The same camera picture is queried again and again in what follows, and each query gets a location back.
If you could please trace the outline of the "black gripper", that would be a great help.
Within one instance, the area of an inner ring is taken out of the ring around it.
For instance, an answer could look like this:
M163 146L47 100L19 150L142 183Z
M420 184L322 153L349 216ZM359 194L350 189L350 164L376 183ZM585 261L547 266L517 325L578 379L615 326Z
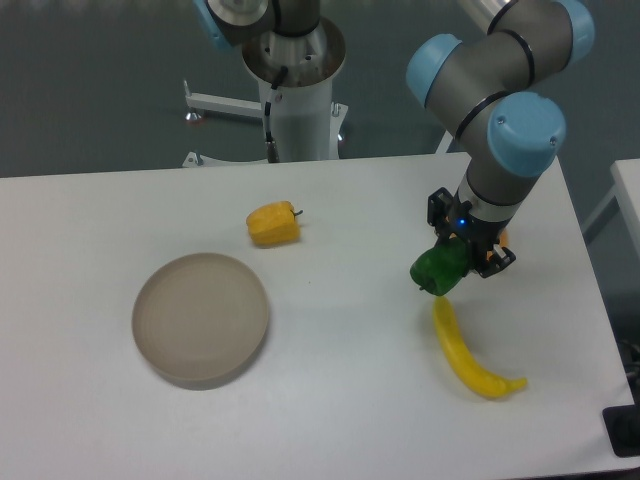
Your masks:
M459 238L468 244L468 272L486 279L516 261L516 255L499 245L505 222L487 222L471 215L471 202L461 201L444 187L428 197L427 223L434 228L439 242Z

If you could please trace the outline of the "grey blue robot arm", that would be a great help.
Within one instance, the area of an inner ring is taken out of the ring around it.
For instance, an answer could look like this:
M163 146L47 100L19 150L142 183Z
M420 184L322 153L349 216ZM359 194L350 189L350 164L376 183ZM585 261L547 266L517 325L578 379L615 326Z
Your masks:
M467 1L464 9L485 37L465 45L436 35L416 50L405 76L418 103L470 157L459 187L428 199L436 242L410 275L433 293L514 262L500 237L566 136L561 110L533 86L584 58L595 39L579 1ZM198 1L195 11L216 47L240 48L258 83L268 161L330 158L337 150L332 83L346 45L319 3Z

